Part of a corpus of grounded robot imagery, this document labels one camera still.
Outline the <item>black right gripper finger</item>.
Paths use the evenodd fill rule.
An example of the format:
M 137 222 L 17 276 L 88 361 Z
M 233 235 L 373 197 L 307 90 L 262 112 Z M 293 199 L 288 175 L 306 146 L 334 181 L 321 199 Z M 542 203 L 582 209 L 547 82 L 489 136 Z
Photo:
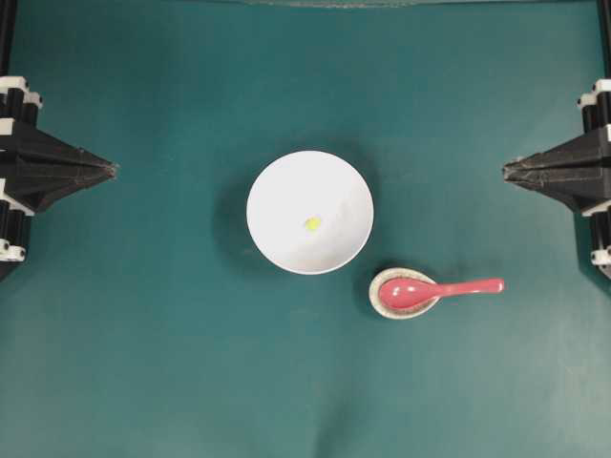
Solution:
M 503 171 L 588 168 L 610 165 L 610 128 L 601 127 L 575 137 L 548 151 L 512 160 Z
M 543 194 L 566 206 L 594 206 L 610 199 L 609 169 L 503 171 L 506 182 Z

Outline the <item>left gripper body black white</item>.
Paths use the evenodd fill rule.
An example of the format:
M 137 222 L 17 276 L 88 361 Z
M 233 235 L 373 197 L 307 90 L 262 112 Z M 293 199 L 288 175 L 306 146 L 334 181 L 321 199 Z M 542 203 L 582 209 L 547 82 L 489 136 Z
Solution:
M 35 127 L 42 98 L 24 76 L 1 77 L 1 281 L 27 258 L 35 212 L 17 196 L 17 127 Z

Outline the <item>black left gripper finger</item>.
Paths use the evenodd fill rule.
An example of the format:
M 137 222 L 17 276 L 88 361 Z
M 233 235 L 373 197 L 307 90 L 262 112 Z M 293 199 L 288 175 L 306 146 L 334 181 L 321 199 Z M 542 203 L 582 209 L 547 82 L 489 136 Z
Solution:
M 45 212 L 54 203 L 76 192 L 94 187 L 116 177 L 115 167 L 43 166 L 46 177 L 9 177 L 5 193 L 33 212 Z
M 116 172 L 114 163 L 15 119 L 1 120 L 1 150 L 34 162 L 94 167 L 112 174 Z

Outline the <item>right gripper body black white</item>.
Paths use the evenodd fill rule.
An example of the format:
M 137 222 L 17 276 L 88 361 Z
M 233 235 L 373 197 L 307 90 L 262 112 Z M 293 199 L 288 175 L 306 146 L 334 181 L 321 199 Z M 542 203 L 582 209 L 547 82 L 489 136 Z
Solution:
M 593 158 L 579 212 L 589 220 L 591 263 L 610 278 L 610 79 L 597 80 L 578 101 L 583 138 Z

